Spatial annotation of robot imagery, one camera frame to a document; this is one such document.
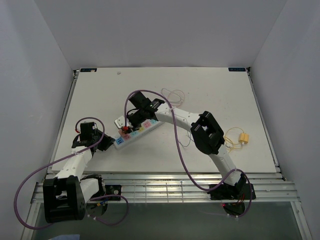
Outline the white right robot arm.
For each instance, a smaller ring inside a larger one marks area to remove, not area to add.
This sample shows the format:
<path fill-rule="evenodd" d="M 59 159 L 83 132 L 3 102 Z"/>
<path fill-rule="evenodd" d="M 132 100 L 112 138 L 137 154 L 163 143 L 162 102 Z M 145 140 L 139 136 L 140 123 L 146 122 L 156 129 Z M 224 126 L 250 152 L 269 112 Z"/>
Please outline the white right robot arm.
<path fill-rule="evenodd" d="M 226 194 L 237 199 L 244 193 L 245 188 L 253 188 L 249 178 L 243 170 L 236 167 L 225 146 L 224 132 L 214 116 L 209 111 L 203 113 L 192 113 L 174 108 L 170 101 L 163 95 L 150 100 L 144 96 L 145 90 L 139 89 L 131 92 L 125 103 L 131 103 L 136 108 L 133 114 L 124 115 L 124 123 L 137 128 L 145 120 L 157 120 L 159 122 L 173 124 L 174 137 L 178 138 L 178 128 L 191 133 L 196 148 L 210 157 L 222 180 L 212 188 L 200 186 L 191 176 L 184 164 L 183 169 L 191 182 L 200 190 L 206 192 L 216 191 L 224 188 Z"/>

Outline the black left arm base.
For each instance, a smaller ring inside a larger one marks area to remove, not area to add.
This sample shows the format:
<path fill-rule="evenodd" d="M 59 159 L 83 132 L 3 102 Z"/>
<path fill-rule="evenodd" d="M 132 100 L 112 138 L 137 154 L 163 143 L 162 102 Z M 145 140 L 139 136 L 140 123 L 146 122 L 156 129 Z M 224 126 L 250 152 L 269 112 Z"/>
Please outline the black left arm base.
<path fill-rule="evenodd" d="M 89 199 L 104 196 L 104 195 L 121 195 L 122 193 L 122 186 L 119 184 L 107 184 L 105 185 L 105 193 L 102 193 L 101 191 L 98 191 L 94 195 L 92 195 Z M 107 197 L 107 198 L 101 198 L 98 200 L 98 203 L 87 203 L 86 204 L 86 212 L 88 215 L 92 215 L 95 217 L 101 217 L 104 215 L 108 209 L 108 202 L 114 201 L 118 202 L 120 201 L 120 197 Z"/>

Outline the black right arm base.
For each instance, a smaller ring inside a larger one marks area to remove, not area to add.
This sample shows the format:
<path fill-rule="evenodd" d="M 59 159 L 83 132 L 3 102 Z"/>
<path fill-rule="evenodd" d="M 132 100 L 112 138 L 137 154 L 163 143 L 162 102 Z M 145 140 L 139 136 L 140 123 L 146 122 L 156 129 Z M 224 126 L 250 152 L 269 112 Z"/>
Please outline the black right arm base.
<path fill-rule="evenodd" d="M 252 201 L 257 198 L 251 183 L 245 183 L 240 188 L 223 183 L 216 189 L 208 191 L 207 194 L 211 200 L 230 201 L 223 202 L 222 208 L 227 215 L 234 218 L 245 215 L 250 209 Z"/>

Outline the white multicolour power strip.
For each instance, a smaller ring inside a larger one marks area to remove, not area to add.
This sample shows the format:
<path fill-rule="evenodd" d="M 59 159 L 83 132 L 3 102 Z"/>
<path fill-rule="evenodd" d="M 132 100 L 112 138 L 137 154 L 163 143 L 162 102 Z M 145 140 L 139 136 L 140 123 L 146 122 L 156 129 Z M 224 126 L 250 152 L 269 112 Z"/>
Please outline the white multicolour power strip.
<path fill-rule="evenodd" d="M 119 133 L 118 135 L 116 135 L 114 137 L 115 138 L 115 141 L 113 143 L 114 147 L 117 150 L 123 149 L 124 147 L 128 146 L 134 141 L 142 138 L 149 132 L 155 130 L 162 124 L 163 122 L 161 121 L 156 121 L 154 119 L 147 119 L 141 124 L 141 126 L 137 130 L 127 134 Z"/>

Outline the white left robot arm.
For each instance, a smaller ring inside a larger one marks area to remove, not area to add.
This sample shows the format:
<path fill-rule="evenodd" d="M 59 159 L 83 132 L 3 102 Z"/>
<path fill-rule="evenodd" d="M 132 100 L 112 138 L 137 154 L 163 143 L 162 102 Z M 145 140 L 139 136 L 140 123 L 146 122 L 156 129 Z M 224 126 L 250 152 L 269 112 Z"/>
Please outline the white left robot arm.
<path fill-rule="evenodd" d="M 103 178 L 99 174 L 83 176 L 96 151 L 106 151 L 115 139 L 99 130 L 95 122 L 83 122 L 73 139 L 72 157 L 52 179 L 43 183 L 45 220 L 49 224 L 82 220 L 87 202 L 106 195 Z"/>

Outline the pink charger plug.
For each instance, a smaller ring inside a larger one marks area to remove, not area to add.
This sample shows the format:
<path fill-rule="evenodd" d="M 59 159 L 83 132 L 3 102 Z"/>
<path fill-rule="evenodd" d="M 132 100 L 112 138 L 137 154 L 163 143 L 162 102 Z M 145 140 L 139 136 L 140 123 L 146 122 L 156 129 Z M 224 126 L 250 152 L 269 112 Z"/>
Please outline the pink charger plug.
<path fill-rule="evenodd" d="M 131 132 L 131 129 L 128 126 L 123 126 L 118 130 L 120 135 L 126 135 Z"/>

